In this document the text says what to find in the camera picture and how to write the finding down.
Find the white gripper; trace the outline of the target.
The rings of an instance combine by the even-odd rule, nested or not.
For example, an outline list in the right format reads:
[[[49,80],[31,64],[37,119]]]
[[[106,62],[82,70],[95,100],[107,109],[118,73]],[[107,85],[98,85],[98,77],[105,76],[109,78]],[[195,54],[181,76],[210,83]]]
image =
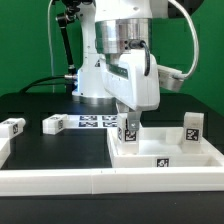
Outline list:
[[[156,60],[150,56],[150,73],[145,76],[146,58],[144,50],[131,50],[121,55],[100,56],[100,68],[105,90],[120,102],[118,113],[127,114],[127,127],[138,131],[141,111],[155,110],[160,103],[159,78]]]

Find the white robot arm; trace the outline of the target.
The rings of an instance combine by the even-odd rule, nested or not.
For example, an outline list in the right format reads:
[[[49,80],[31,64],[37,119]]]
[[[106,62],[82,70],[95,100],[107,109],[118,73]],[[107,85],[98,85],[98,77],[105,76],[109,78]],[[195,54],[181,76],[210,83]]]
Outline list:
[[[199,42],[193,21],[177,0],[62,0],[62,27],[81,21],[84,34],[82,66],[74,65],[65,46],[68,76],[79,96],[115,98],[117,111],[126,116],[127,129],[137,131],[144,111],[155,110],[160,89],[177,90],[195,71]],[[193,62],[184,73],[161,66],[151,53],[151,26],[156,18],[180,13],[188,22],[193,39]]]

